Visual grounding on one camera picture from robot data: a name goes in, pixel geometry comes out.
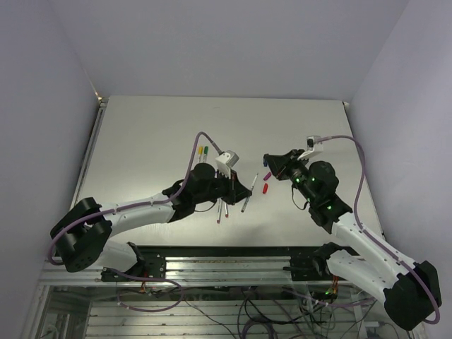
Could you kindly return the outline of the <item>white marker purple end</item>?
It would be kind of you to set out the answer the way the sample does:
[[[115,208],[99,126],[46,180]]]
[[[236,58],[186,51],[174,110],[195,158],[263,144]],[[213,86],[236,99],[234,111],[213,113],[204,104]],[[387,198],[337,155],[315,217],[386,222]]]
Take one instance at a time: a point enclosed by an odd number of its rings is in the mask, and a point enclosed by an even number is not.
[[[221,219],[222,219],[222,207],[223,207],[223,201],[222,199],[218,199],[218,212],[217,212],[217,219],[216,222],[217,224],[221,223]]]

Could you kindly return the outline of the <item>white marker green end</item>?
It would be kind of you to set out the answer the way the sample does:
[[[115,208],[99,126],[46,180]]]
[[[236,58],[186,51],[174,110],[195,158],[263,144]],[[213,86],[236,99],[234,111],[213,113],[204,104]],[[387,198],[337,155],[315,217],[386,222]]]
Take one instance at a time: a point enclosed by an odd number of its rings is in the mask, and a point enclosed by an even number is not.
[[[207,158],[208,158],[208,151],[209,151],[209,147],[205,146],[203,148],[203,157],[202,157],[202,162],[206,163],[207,162]]]

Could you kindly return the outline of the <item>white marker yellow end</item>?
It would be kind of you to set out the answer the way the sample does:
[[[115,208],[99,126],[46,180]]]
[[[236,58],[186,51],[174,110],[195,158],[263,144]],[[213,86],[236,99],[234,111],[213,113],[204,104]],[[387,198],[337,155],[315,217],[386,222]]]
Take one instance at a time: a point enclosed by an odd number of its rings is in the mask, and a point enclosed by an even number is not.
[[[203,157],[203,146],[199,146],[198,148],[198,163],[202,162]]]

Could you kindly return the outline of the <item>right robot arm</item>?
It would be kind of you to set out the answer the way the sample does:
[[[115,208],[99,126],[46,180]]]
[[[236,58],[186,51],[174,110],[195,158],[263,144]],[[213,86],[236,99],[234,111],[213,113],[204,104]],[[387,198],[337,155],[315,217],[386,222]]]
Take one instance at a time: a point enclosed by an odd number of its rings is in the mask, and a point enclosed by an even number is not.
[[[428,261],[414,261],[357,221],[355,210],[336,193],[339,179],[333,166],[309,163],[302,154],[291,150],[265,154],[263,159],[277,180],[289,180],[307,200],[314,223],[359,255],[354,258],[333,242],[324,244],[314,254],[312,273],[322,280],[336,275],[358,286],[382,303],[390,319],[406,331],[430,315],[438,316],[441,291],[436,268]]]

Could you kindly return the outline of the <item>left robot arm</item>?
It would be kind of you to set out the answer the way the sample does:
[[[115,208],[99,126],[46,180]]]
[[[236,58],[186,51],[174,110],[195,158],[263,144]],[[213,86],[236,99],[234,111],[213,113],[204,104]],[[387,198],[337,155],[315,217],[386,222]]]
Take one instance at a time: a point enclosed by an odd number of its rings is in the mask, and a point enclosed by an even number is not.
[[[70,273],[97,263],[118,270],[127,280],[139,279],[144,263],[132,244],[118,244],[113,237],[153,224],[168,224],[194,214],[201,203],[221,200],[234,205],[252,192],[239,182],[237,173],[219,174],[212,165],[196,165],[186,179],[154,196],[120,204],[101,204],[93,197],[79,201],[52,228],[51,251]]]

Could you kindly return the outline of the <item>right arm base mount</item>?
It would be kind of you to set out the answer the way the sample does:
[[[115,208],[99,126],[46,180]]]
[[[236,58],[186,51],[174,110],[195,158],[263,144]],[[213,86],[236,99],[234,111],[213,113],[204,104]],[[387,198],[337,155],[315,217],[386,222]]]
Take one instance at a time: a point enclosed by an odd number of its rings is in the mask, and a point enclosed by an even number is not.
[[[292,281],[332,280],[333,275],[326,265],[326,260],[340,250],[356,256],[357,252],[349,246],[340,246],[333,242],[315,248],[310,254],[297,254],[290,258],[289,264],[282,269],[290,273]]]

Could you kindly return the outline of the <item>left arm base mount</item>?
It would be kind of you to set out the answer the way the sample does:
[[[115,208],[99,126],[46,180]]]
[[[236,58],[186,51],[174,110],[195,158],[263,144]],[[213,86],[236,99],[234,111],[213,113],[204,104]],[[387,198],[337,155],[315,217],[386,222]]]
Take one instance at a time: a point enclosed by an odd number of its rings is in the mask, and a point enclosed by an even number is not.
[[[97,264],[102,266],[102,282],[145,283],[165,279],[166,260],[159,253],[145,256],[133,242],[107,244]]]

